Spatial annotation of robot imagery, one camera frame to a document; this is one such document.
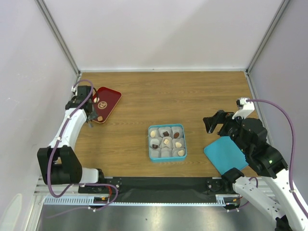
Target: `wooden table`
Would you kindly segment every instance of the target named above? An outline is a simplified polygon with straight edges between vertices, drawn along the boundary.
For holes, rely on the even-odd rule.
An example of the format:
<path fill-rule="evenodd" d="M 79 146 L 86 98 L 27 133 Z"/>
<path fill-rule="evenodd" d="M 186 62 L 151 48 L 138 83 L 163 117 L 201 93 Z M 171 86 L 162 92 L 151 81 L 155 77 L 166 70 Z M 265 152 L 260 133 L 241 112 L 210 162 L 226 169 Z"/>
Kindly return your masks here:
<path fill-rule="evenodd" d="M 84 73 L 82 79 L 122 93 L 104 124 L 83 126 L 75 148 L 83 167 L 101 168 L 106 176 L 219 176 L 203 152 L 219 136 L 207 134 L 202 119 L 218 109 L 235 112 L 237 98 L 251 98 L 243 72 Z M 175 123 L 185 129 L 186 160 L 152 163 L 148 127 Z M 243 172 L 256 175 L 249 167 Z"/>

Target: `red tray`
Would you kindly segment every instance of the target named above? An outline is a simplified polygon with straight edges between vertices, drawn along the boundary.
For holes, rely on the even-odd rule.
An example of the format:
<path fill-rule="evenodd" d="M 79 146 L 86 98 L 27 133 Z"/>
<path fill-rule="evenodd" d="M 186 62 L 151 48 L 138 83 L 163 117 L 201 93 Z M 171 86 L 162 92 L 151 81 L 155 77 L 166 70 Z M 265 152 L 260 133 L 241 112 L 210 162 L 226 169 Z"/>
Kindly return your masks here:
<path fill-rule="evenodd" d="M 107 118 L 119 102 L 122 94 L 116 90 L 110 88 L 101 87 L 97 90 L 99 101 L 94 104 L 94 109 L 98 114 L 97 119 L 94 121 L 97 123 L 106 122 Z"/>

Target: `teal box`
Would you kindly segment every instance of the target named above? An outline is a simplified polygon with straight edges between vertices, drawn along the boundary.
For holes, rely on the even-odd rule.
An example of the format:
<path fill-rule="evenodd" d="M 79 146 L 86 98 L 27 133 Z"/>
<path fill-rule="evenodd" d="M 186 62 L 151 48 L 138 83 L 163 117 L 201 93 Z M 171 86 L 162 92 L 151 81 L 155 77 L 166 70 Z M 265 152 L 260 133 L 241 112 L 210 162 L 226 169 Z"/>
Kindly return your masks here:
<path fill-rule="evenodd" d="M 175 156 L 175 157 L 159 157 L 159 158 L 152 158 L 150 155 L 150 129 L 151 128 L 163 128 L 163 127 L 181 127 L 183 129 L 183 138 L 185 143 L 185 155 L 184 156 Z M 149 137 L 149 158 L 154 163 L 160 163 L 160 162 L 171 162 L 171 161 L 183 161 L 187 157 L 187 145 L 186 145 L 186 139 L 185 139 L 185 132 L 184 127 L 182 124 L 164 124 L 164 125 L 152 125 L 149 126 L 148 129 L 148 137 Z"/>

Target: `shiny gray floor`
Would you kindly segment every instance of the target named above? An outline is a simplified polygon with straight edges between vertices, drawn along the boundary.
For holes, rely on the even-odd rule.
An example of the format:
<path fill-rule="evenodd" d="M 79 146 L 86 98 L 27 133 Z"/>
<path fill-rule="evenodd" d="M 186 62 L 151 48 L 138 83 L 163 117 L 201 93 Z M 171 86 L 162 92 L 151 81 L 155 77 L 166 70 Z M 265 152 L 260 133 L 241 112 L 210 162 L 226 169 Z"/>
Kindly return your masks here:
<path fill-rule="evenodd" d="M 42 217 L 73 208 L 45 205 Z M 103 211 L 81 209 L 44 218 L 37 231 L 273 231 L 268 219 L 252 205 L 240 212 L 222 207 L 110 206 Z"/>

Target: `white chocolate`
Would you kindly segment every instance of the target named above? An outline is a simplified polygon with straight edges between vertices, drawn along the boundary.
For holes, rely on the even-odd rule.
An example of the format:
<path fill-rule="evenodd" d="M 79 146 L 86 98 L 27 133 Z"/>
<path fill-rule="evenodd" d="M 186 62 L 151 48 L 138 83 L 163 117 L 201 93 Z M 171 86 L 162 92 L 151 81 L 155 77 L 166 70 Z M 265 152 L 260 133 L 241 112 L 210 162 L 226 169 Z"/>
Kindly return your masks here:
<path fill-rule="evenodd" d="M 168 139 L 165 139 L 165 140 L 164 140 L 164 144 L 165 144 L 165 145 L 168 145 L 169 142 L 170 142 L 170 140 L 168 140 Z"/>
<path fill-rule="evenodd" d="M 175 146 L 176 146 L 177 148 L 180 148 L 180 147 L 182 146 L 182 144 L 181 144 L 180 142 L 176 142 L 176 143 L 175 143 Z"/>
<path fill-rule="evenodd" d="M 151 131 L 150 136 L 151 136 L 152 138 L 154 138 L 154 137 L 156 136 L 156 132 L 155 132 L 155 131 Z"/>
<path fill-rule="evenodd" d="M 184 150 L 178 151 L 178 155 L 179 155 L 179 156 L 184 156 L 184 154 L 185 154 Z"/>

